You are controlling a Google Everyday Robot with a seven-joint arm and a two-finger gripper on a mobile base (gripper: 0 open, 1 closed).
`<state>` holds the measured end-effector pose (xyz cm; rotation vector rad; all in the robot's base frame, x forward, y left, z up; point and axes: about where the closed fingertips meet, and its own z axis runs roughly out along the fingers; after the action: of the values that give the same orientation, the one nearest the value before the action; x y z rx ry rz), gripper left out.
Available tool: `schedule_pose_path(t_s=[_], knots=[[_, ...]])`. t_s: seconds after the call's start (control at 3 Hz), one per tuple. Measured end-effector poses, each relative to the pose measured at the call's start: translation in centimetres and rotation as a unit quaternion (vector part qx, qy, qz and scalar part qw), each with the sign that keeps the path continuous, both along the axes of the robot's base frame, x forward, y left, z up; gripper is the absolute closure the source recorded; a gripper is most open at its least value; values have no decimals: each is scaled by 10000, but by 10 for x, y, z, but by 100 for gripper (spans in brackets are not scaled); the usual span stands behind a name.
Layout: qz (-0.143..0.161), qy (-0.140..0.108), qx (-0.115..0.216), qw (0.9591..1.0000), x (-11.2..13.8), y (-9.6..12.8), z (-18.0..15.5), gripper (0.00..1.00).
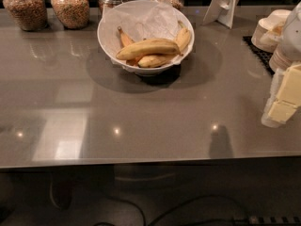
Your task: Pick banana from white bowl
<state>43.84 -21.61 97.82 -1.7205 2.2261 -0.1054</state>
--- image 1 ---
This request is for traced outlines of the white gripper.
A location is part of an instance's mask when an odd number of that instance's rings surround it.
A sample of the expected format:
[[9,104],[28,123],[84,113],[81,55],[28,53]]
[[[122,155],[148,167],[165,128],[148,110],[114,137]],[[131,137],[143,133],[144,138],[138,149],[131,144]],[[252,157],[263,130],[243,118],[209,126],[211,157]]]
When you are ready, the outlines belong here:
[[[301,2],[286,20],[280,48],[289,60],[301,60]],[[278,128],[285,124],[300,107],[301,64],[293,63],[286,70],[276,70],[261,123],[268,127]]]

